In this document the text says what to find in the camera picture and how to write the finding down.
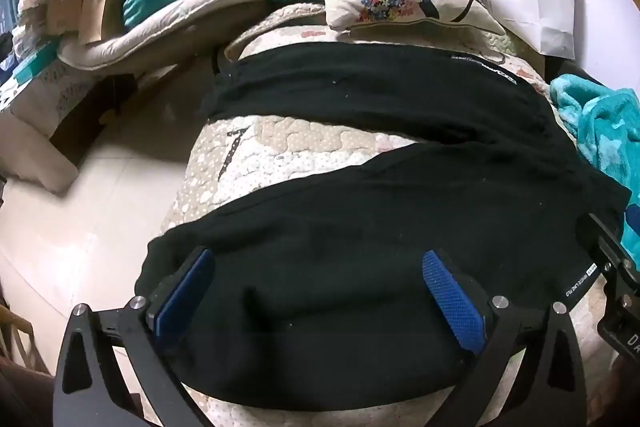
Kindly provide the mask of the black pants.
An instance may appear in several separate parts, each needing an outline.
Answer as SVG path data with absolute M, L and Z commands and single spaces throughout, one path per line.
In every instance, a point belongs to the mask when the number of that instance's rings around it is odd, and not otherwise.
M 576 305 L 577 220 L 623 230 L 630 193 L 592 167 L 524 79 L 479 57 L 311 42 L 243 58 L 207 114 L 293 117 L 401 136 L 360 166 L 279 180 L 153 239 L 149 294 L 194 249 L 216 271 L 168 362 L 189 387 L 251 407 L 332 411 L 454 384 L 475 351 L 428 290 L 445 253 L 489 295 Z

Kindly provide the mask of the teal fleece blanket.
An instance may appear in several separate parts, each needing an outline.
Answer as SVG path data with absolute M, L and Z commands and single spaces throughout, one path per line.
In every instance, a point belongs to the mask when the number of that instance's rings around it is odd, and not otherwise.
M 590 211 L 605 223 L 633 262 L 639 261 L 639 99 L 564 74 L 550 83 L 550 98 L 577 150 L 597 170 Z

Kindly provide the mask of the patchwork quilted bed cover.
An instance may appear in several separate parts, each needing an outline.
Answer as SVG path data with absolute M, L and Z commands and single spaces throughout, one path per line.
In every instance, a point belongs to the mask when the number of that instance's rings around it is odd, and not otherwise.
M 518 37 L 474 28 L 425 24 L 378 26 L 360 34 L 337 32 L 326 10 L 296 3 L 275 10 L 230 43 L 215 62 L 232 64 L 280 46 L 307 42 L 393 43 L 471 53 L 501 65 L 529 82 L 541 95 L 549 89 L 540 75 L 544 60 Z M 406 138 L 293 117 L 246 116 L 209 122 L 191 150 L 186 176 L 164 230 L 201 218 L 233 199 L 279 182 L 361 165 L 374 156 L 408 145 Z M 268 411 L 231 404 L 192 390 L 192 398 L 218 426 L 415 426 L 433 414 L 446 395 L 345 412 Z

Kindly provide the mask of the beige folded mattress pad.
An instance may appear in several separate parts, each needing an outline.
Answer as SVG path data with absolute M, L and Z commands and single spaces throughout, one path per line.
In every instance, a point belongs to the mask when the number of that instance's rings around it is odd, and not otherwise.
M 82 44 L 67 36 L 58 58 L 96 75 L 151 72 L 231 42 L 268 12 L 267 0 L 178 0 L 119 37 Z

